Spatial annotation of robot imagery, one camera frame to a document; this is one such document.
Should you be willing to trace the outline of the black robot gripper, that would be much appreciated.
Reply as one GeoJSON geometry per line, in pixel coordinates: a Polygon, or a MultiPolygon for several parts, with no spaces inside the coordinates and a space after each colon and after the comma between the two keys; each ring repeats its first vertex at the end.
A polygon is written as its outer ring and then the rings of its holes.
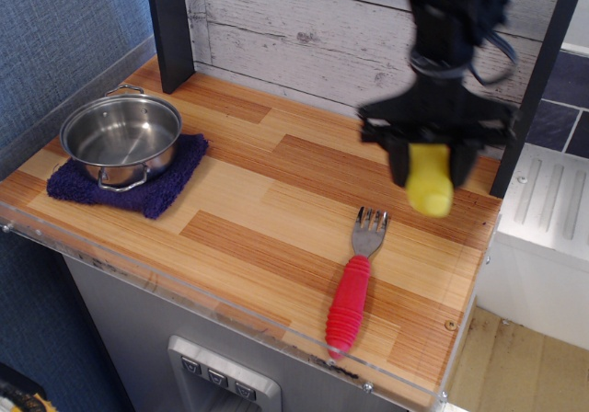
{"type": "Polygon", "coordinates": [[[358,109],[361,138],[387,149],[392,180],[402,188],[410,174],[409,143],[448,145],[450,180],[454,189],[461,188],[479,150],[514,140],[517,111],[467,90],[467,65],[440,65],[412,55],[410,67],[415,79],[409,89],[358,109]]]}

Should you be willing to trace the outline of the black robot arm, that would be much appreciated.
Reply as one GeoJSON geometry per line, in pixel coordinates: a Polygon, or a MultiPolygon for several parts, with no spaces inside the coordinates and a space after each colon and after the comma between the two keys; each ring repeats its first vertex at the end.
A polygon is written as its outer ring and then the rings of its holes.
{"type": "Polygon", "coordinates": [[[509,0],[410,0],[416,25],[410,51],[415,73],[412,86],[398,96],[365,104],[358,110],[362,139],[378,143],[389,156],[393,182],[406,187],[410,146],[441,144],[448,148],[445,165],[454,187],[462,186],[480,150],[514,140],[515,107],[480,97],[464,86],[474,73],[476,48],[488,42],[510,61],[502,74],[476,80],[495,85],[510,77],[518,64],[514,48],[496,32],[505,21],[509,0]]]}

